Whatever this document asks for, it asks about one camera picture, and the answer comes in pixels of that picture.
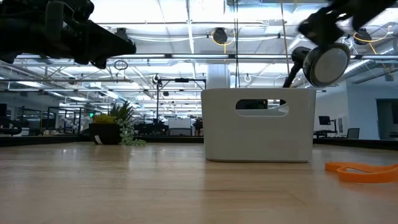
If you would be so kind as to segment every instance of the white plastic bin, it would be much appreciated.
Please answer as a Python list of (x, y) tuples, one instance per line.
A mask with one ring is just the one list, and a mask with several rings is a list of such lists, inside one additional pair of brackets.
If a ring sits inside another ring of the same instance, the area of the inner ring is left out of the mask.
[[(316, 91), (296, 88), (202, 91), (206, 158), (230, 162), (308, 162)], [(236, 110), (239, 100), (285, 100), (269, 110)]]

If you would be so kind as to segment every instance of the table surface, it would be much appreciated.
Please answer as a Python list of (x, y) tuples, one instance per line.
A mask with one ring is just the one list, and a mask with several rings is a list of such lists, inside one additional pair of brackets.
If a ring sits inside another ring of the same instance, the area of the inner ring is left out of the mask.
[(397, 223), (398, 184), (339, 182), (328, 161), (398, 152), (315, 145), (311, 163), (259, 164), (208, 162), (202, 144), (4, 147), (0, 223)]

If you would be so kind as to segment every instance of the office chair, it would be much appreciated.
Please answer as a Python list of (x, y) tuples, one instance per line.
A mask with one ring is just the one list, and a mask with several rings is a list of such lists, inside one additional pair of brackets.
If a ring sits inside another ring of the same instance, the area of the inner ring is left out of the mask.
[(359, 139), (359, 128), (349, 128), (347, 131), (347, 139)]

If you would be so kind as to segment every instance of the orange object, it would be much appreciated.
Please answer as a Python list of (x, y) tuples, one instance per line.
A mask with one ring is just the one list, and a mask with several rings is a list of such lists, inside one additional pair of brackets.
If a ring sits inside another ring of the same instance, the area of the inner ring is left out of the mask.
[[(365, 173), (349, 172), (347, 169)], [(355, 162), (327, 162), (325, 170), (338, 174), (341, 181), (357, 183), (389, 183), (398, 181), (398, 164), (391, 166), (371, 166)]]

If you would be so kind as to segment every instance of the black plant pot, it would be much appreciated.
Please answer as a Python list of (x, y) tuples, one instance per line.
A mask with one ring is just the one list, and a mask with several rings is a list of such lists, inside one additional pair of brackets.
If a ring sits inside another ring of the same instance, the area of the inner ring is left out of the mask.
[(90, 124), (90, 139), (95, 144), (116, 145), (122, 141), (117, 124)]

